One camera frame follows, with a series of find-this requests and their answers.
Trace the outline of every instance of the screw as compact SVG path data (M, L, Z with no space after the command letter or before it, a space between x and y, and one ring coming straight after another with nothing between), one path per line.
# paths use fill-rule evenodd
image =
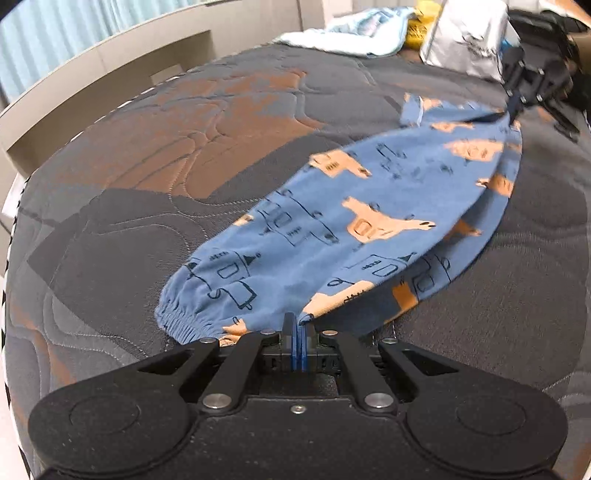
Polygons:
M232 398L225 393L210 393L203 399L203 405L214 410L226 408L230 403Z
M299 415L300 413L304 413L306 411L306 407L304 405L293 405L290 410L292 413Z
M387 393L370 393L364 402L373 408L387 408L394 403L394 399Z

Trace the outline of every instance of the yellow bag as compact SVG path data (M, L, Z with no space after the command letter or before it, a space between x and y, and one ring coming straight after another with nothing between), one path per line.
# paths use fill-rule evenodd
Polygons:
M413 50L420 50L425 36L433 22L439 16L441 5L433 0L418 0L415 8L416 19L408 20L408 30L404 45Z

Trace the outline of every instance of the folded cloth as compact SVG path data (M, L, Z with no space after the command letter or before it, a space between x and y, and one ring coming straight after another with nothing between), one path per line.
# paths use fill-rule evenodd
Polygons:
M164 287L158 324L181 343L230 344L280 329L286 312L300 323L340 312L333 321L362 334L459 275L501 219L521 136L507 115L472 103L408 95L401 119L416 127L312 155L201 245ZM343 320L383 285L371 314Z
M408 19L414 12L412 7L371 8L335 18L324 30L284 33L273 42L359 57L393 55L404 44Z

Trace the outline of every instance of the silver plastic bag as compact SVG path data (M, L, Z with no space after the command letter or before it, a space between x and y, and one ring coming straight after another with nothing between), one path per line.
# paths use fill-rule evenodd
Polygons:
M421 47L428 65L501 81L501 42L509 21L503 0L447 0Z

